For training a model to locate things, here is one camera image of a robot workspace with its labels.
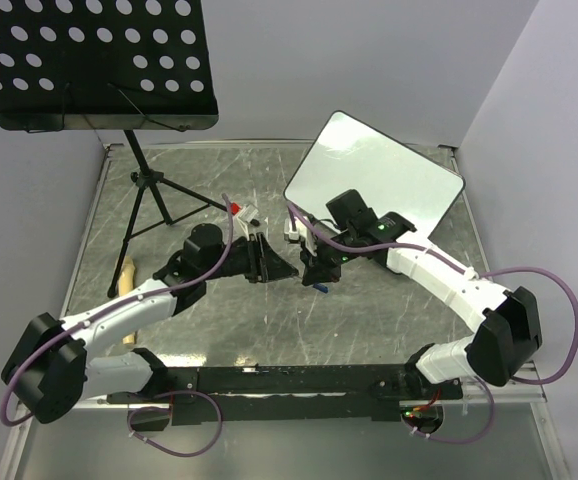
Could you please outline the white whiteboard black frame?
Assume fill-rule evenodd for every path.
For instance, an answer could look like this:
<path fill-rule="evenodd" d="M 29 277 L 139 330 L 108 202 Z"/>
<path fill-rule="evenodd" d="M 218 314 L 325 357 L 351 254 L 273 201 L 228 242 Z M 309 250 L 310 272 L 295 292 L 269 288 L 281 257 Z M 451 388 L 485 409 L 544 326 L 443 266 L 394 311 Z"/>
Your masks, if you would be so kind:
<path fill-rule="evenodd" d="M 332 216 L 326 203 L 354 189 L 378 216 L 395 212 L 428 237 L 464 187 L 458 173 L 336 111 L 288 181 L 284 197 L 324 219 Z"/>

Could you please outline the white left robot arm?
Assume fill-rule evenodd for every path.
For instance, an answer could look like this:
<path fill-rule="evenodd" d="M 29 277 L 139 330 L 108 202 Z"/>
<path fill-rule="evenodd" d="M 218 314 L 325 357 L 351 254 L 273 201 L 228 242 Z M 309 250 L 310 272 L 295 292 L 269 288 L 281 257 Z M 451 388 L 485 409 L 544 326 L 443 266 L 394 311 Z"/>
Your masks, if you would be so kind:
<path fill-rule="evenodd" d="M 200 224 L 161 269 L 127 295 L 61 319 L 48 313 L 34 317 L 2 370 L 5 395 L 17 397 L 43 424 L 61 418 L 81 399 L 107 393 L 134 392 L 143 401 L 156 401 L 167 387 L 158 357 L 136 349 L 106 358 L 106 348 L 192 307 L 210 280 L 242 276 L 269 283 L 297 274 L 263 234 L 235 237 L 214 224 Z"/>

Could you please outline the blue marker cap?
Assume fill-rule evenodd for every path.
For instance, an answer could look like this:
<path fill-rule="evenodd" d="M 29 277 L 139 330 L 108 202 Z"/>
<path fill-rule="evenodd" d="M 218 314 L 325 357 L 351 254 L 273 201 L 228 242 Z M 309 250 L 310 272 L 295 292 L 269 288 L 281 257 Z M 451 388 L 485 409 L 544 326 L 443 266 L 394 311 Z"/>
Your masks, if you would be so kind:
<path fill-rule="evenodd" d="M 329 292 L 329 288 L 322 284 L 314 284 L 313 288 L 325 294 Z"/>

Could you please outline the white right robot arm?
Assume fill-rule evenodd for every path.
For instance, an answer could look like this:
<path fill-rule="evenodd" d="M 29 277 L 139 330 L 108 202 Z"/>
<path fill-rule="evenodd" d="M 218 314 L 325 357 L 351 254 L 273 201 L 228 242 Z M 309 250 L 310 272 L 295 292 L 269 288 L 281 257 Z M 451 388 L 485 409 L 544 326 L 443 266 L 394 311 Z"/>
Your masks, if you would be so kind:
<path fill-rule="evenodd" d="M 339 234 L 328 237 L 289 207 L 315 245 L 309 257 L 316 282 L 358 257 L 376 258 L 388 270 L 402 274 L 451 309 L 468 327 L 468 336 L 422 348 L 405 375 L 407 390 L 427 398 L 441 383 L 478 377 L 505 386 L 542 344 L 535 295 L 524 287 L 499 285 L 450 257 L 420 234 L 414 224 L 390 211 L 377 216 L 360 194 L 348 190 L 328 203 Z"/>

